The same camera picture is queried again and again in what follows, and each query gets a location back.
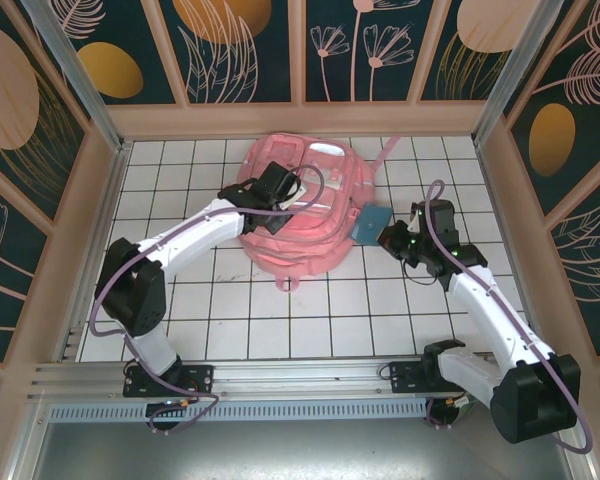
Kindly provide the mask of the aluminium frame post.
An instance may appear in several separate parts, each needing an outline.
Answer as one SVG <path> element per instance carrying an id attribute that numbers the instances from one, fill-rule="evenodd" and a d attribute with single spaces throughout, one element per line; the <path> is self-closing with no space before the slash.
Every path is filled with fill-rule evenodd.
<path id="1" fill-rule="evenodd" d="M 473 144 L 478 150 L 484 146 L 498 123 L 505 106 L 541 48 L 546 34 L 559 16 L 563 3 L 564 0 L 540 0 L 530 15 L 472 132 Z"/>
<path id="2" fill-rule="evenodd" d="M 123 137 L 72 43 L 87 40 L 100 25 L 106 16 L 103 0 L 18 1 L 107 143 L 120 151 Z"/>

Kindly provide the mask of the aluminium mounting rail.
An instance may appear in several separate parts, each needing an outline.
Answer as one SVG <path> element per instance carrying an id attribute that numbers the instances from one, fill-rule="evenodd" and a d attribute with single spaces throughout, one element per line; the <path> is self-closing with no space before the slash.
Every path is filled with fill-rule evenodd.
<path id="1" fill-rule="evenodd" d="M 380 378 L 389 357 L 326 360 L 217 361 L 212 393 L 230 401 L 388 398 L 391 384 Z M 124 363 L 62 362 L 35 367 L 29 400 L 118 401 Z"/>

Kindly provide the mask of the grey metal panel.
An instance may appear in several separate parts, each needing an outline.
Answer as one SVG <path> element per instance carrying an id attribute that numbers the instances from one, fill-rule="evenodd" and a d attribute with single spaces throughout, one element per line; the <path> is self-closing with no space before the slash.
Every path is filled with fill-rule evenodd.
<path id="1" fill-rule="evenodd" d="M 159 437 L 142 424 L 49 427 L 34 480 L 598 480 L 548 439 L 510 445 L 477 411 L 420 419 L 202 422 Z"/>

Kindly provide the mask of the teal snap wallet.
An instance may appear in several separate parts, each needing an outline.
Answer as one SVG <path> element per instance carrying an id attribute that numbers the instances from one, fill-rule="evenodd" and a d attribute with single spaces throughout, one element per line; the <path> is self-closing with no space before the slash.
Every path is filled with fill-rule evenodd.
<path id="1" fill-rule="evenodd" d="M 366 203 L 353 224 L 349 238 L 357 245 L 377 246 L 378 238 L 389 225 L 392 216 L 392 208 Z"/>

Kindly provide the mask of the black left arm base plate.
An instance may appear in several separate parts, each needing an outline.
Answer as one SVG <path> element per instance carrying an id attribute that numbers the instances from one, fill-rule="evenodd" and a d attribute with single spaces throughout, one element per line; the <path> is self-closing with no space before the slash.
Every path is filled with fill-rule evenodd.
<path id="1" fill-rule="evenodd" d="M 132 365 L 124 370 L 122 395 L 125 398 L 175 398 L 178 393 L 157 383 L 141 366 Z M 210 393 L 214 367 L 211 365 L 175 365 L 161 379 L 189 392 Z"/>

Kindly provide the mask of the pink school backpack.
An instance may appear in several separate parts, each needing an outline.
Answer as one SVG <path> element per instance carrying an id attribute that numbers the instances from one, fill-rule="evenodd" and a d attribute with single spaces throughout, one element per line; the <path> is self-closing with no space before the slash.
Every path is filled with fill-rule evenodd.
<path id="1" fill-rule="evenodd" d="M 257 140 L 242 162 L 236 181 L 258 178 L 272 162 L 301 170 L 303 194 L 293 209 L 315 200 L 308 210 L 291 217 L 275 234 L 264 227 L 241 235 L 247 256 L 275 277 L 281 291 L 293 291 L 303 277 L 337 267 L 354 245 L 350 237 L 363 208 L 375 202 L 375 174 L 400 138 L 391 137 L 369 163 L 351 147 L 317 138 L 276 133 Z"/>

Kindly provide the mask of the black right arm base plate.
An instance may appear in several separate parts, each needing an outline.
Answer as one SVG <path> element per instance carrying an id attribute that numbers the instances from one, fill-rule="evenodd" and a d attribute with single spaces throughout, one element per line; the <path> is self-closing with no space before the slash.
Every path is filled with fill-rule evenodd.
<path id="1" fill-rule="evenodd" d="M 416 396 L 456 397 L 466 391 L 440 376 L 425 373 L 421 361 L 394 361 L 388 364 L 391 389 L 394 394 L 413 394 Z"/>

